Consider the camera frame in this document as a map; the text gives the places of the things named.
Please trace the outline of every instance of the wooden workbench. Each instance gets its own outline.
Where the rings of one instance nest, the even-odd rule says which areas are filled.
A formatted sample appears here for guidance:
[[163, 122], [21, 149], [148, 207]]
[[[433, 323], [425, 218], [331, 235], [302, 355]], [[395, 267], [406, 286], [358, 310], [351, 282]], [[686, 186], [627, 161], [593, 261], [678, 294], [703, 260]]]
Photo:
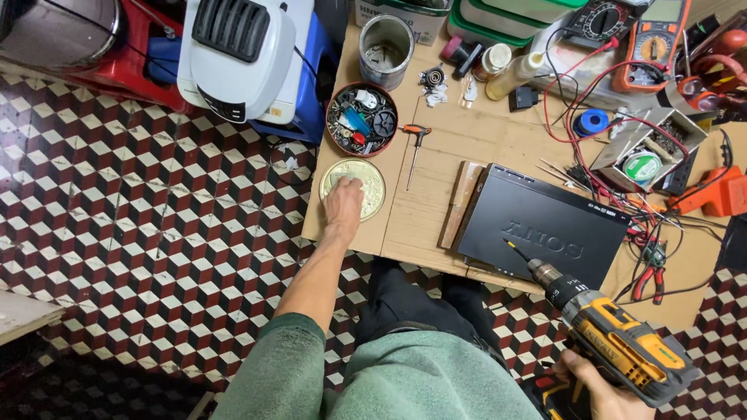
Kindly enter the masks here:
[[[346, 42], [340, 59], [335, 90], [360, 80], [358, 62], [358, 37], [360, 28], [349, 21]], [[443, 31], [432, 47], [418, 44], [412, 56], [404, 81], [391, 96], [397, 104], [399, 124], [416, 123], [430, 127], [433, 132], [425, 137], [418, 153], [415, 174], [410, 191], [406, 191], [407, 177], [415, 152], [415, 136], [398, 132], [384, 153], [370, 159], [381, 170], [386, 182], [387, 195], [381, 210], [361, 224], [351, 248], [360, 252], [381, 255], [438, 271], [466, 276], [482, 282], [490, 282], [507, 288], [540, 293], [540, 288], [531, 282], [493, 274], [464, 264], [462, 257], [438, 246], [454, 189], [454, 182], [462, 161], [488, 164], [495, 162], [526, 173], [546, 182], [560, 185], [561, 182], [536, 167], [544, 158], [557, 166], [573, 163], [571, 147], [553, 140], [544, 124], [542, 103], [530, 110], [511, 114], [506, 100], [493, 102], [484, 95], [478, 84], [480, 96], [474, 102], [462, 99], [466, 80], [447, 80], [448, 102], [428, 108], [418, 86], [421, 71], [428, 70], [440, 62], [438, 54], [447, 42]], [[453, 67], [444, 65], [444, 72], [451, 74]], [[555, 98], [547, 102], [548, 113], [554, 120], [564, 109]], [[740, 140], [747, 135], [747, 125], [730, 124], [726, 127], [734, 143], [736, 164], [744, 167], [747, 146]], [[564, 138], [562, 129], [555, 129], [558, 137]], [[718, 146], [721, 135], [713, 133], [701, 146], [693, 168], [694, 182], [705, 171], [721, 166], [722, 158]], [[587, 140], [580, 147], [587, 164], [591, 164], [604, 145]], [[324, 171], [346, 157], [325, 132], [317, 157], [317, 172]], [[309, 210], [303, 227], [303, 237], [318, 240], [323, 232], [324, 213], [318, 188], [320, 177], [312, 184]], [[699, 211], [691, 215], [702, 217]], [[727, 218], [715, 219], [726, 224]], [[676, 243], [679, 230], [665, 225], [663, 237]], [[667, 262], [665, 276], [668, 290], [688, 288], [704, 282], [712, 273], [719, 243], [701, 229], [688, 229], [679, 251]], [[617, 257], [604, 281], [602, 291], [616, 294], [627, 285], [633, 273], [635, 258], [627, 246], [621, 246]], [[692, 326], [706, 288], [676, 294], [664, 298], [661, 306], [651, 301], [629, 305], [627, 308], [644, 320], [654, 321], [674, 328]], [[653, 293], [653, 287], [647, 288]]]

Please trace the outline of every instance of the black vent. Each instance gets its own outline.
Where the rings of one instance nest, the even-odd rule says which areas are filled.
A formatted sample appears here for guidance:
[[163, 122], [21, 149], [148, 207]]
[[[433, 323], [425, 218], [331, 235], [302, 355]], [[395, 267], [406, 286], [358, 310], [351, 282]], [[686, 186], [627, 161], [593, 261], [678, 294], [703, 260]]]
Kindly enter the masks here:
[[213, 110], [215, 114], [218, 114], [228, 121], [232, 121], [234, 123], [244, 122], [244, 118], [246, 117], [247, 112], [247, 105], [244, 102], [240, 104], [232, 104], [219, 101], [218, 99], [215, 99], [214, 97], [205, 93], [205, 91], [200, 89], [199, 86], [197, 87], [197, 90], [199, 90], [199, 93], [202, 95], [202, 97], [205, 99], [205, 102], [208, 103], [208, 106], [211, 110]]
[[250, 0], [201, 0], [192, 38], [210, 48], [254, 63], [270, 25], [267, 8]]

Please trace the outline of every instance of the person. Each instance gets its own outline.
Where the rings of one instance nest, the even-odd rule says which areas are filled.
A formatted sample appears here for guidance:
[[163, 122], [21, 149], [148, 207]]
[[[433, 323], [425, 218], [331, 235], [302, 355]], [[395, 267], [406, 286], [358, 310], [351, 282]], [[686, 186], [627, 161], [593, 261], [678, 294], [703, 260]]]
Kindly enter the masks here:
[[[212, 419], [541, 419], [500, 356], [480, 284], [444, 276], [442, 299], [432, 299], [387, 259], [372, 264], [344, 390], [323, 389], [326, 333], [342, 260], [360, 224], [361, 186], [342, 177], [324, 199], [323, 239], [262, 327]], [[569, 350], [553, 369], [589, 387], [595, 420], [654, 417], [653, 409]]]

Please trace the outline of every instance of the green sweater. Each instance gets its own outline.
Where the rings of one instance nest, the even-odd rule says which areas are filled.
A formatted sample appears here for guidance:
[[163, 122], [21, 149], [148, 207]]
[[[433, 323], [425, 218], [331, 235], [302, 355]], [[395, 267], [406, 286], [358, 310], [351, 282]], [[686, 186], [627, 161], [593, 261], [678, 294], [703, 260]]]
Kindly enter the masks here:
[[305, 315], [267, 323], [212, 420], [541, 418], [503, 368], [451, 334], [395, 333], [360, 346], [339, 394], [323, 390], [325, 341]]

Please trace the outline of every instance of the hand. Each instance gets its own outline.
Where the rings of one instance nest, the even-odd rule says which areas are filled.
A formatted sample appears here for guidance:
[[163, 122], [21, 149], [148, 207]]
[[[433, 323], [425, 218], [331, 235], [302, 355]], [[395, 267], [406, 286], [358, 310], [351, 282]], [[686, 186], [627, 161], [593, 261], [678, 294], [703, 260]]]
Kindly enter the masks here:
[[344, 244], [350, 245], [361, 224], [361, 206], [363, 205], [363, 181], [342, 176], [337, 185], [324, 197], [324, 211], [326, 212], [327, 228], [325, 238], [340, 238]]
[[560, 361], [553, 365], [553, 371], [565, 381], [569, 380], [569, 374], [573, 374], [586, 385], [591, 394], [594, 420], [654, 418], [655, 409], [647, 406], [632, 392], [610, 385], [589, 360], [573, 351], [563, 350], [560, 354]]

